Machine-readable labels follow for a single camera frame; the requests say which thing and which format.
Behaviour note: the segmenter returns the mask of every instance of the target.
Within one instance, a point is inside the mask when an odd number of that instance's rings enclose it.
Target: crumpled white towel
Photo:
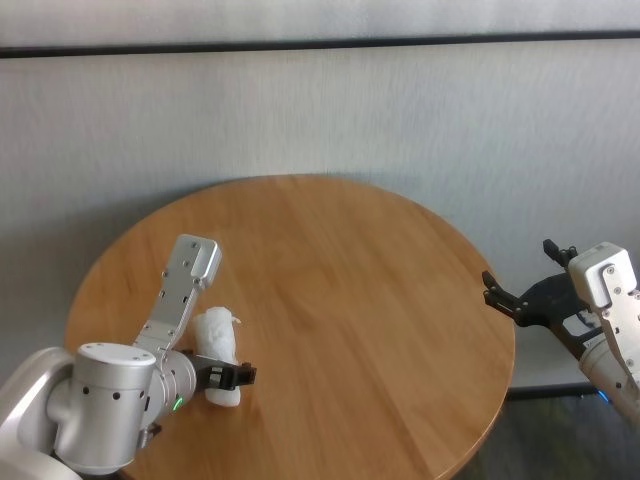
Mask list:
[[[213,307],[194,320],[198,353],[223,362],[238,365],[236,360],[236,337],[233,323],[240,323],[231,312],[224,307]],[[231,391],[208,388],[205,390],[207,400],[222,407],[237,407],[240,404],[240,389]]]

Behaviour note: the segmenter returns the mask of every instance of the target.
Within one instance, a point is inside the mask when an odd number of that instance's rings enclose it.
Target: round wooden table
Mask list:
[[[236,181],[155,212],[93,265],[73,303],[71,351],[131,344],[176,237],[223,252],[197,313],[227,306],[242,403],[200,395],[126,473],[136,480],[451,477],[500,410],[513,326],[484,305],[486,262],[444,220],[392,193],[322,176]],[[179,344],[194,348],[187,330]]]

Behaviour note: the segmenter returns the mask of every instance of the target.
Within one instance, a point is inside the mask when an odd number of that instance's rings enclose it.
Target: green indicator light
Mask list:
[[[176,399],[176,403],[173,404],[173,411],[175,412],[177,409],[179,409],[183,403],[184,403],[184,398],[178,397]]]

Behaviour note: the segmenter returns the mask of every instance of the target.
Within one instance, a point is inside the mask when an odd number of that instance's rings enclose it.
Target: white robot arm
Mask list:
[[[602,334],[580,357],[580,369],[605,398],[640,425],[640,292],[626,250],[608,242],[572,258],[578,296],[600,317]]]
[[[157,419],[196,391],[254,382],[250,364],[172,350],[221,256],[215,242],[181,235],[133,346],[89,343],[75,359],[62,348],[49,348],[19,367],[0,390],[0,478],[112,474],[158,433]]]
[[[518,326],[551,330],[600,395],[640,426],[640,292],[628,252],[607,242],[580,255],[575,247],[560,250],[551,240],[543,246],[564,273],[515,297],[483,272],[485,302]],[[587,311],[599,317],[600,326],[571,334],[565,320],[584,319]]]

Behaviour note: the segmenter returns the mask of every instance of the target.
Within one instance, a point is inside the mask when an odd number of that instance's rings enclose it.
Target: dark floor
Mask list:
[[[640,430],[598,395],[506,402],[455,480],[640,478]]]

